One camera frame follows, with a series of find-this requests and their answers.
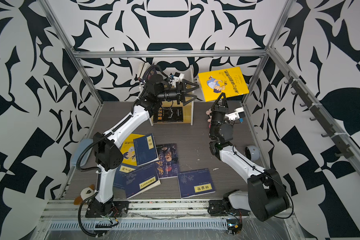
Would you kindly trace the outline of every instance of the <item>pink plush toy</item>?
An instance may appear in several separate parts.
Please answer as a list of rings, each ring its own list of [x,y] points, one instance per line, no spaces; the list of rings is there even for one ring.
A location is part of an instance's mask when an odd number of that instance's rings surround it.
[[[212,113],[212,110],[209,109],[205,113],[209,116],[209,119],[207,121],[209,122],[209,128],[211,128],[211,118],[212,118],[211,113]]]

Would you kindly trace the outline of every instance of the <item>gray floor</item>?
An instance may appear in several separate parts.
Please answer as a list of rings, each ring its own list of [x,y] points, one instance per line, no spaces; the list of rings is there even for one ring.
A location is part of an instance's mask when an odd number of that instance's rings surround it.
[[[105,132],[118,123],[130,111],[132,103],[106,102],[94,126],[92,135]],[[133,133],[153,133],[156,144],[177,143],[180,170],[209,168],[216,192],[202,195],[204,198],[222,197],[233,189],[247,190],[245,181],[227,164],[211,155],[209,150],[209,128],[205,114],[212,103],[195,103],[193,126],[189,124],[156,124],[153,127],[149,121],[141,124]],[[240,107],[238,101],[229,101],[230,110]],[[233,144],[240,152],[244,147],[254,144],[246,122],[235,124]],[[95,157],[91,153],[86,167],[95,166]],[[85,187],[96,184],[97,174],[90,172],[75,172],[69,185],[65,199],[75,199]],[[177,178],[162,179],[161,185],[135,196],[137,199],[180,198]],[[114,188],[115,198],[125,198],[124,190]]]

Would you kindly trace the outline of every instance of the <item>yellow book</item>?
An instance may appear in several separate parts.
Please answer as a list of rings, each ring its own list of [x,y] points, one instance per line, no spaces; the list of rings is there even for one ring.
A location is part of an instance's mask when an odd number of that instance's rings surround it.
[[[137,166],[133,140],[139,137],[144,137],[144,135],[131,133],[123,142],[123,145],[120,149],[124,156],[123,163]]]
[[[250,92],[240,67],[199,73],[199,83],[206,102],[216,100],[222,92],[227,98]]]

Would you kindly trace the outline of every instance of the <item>book cover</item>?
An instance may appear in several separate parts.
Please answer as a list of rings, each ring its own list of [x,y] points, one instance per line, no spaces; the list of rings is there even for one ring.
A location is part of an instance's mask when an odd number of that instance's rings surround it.
[[[123,163],[128,165],[137,166],[136,156],[135,156],[135,145],[133,140],[139,137],[143,137],[141,134],[130,134],[125,141],[123,142],[120,151],[124,156]]]
[[[156,149],[158,161],[154,163],[158,177],[161,179],[177,177],[177,173],[180,172],[180,166],[176,143],[157,145]]]
[[[160,179],[153,163],[136,169],[124,175],[123,178],[127,199],[160,185]]]
[[[215,192],[208,168],[179,172],[177,178],[181,198]]]
[[[159,108],[154,113],[153,122],[183,122],[183,108],[182,107],[170,107]]]
[[[116,188],[124,189],[125,180],[123,176],[136,169],[139,169],[139,167],[128,165],[125,163],[120,164],[120,166],[117,167],[115,172],[115,179],[113,181],[113,186]]]
[[[141,166],[158,160],[154,135],[148,134],[133,140],[135,146],[136,165]]]
[[[199,73],[205,101],[216,100],[224,92],[227,98],[249,93],[240,67]]]

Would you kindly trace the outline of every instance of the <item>plush toy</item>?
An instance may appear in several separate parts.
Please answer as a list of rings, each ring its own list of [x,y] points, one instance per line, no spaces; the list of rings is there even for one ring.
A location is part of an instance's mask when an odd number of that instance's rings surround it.
[[[73,204],[74,205],[80,205],[81,202],[84,200],[84,199],[87,199],[89,198],[90,196],[92,196],[93,194],[95,194],[95,185],[94,184],[91,184],[89,187],[86,187],[85,189],[81,190],[81,193],[80,193],[80,196],[78,196]]]
[[[207,120],[207,122],[209,122],[209,128],[211,128],[211,118],[212,118],[211,113],[212,113],[212,110],[208,109],[205,113],[209,116],[209,119]]]

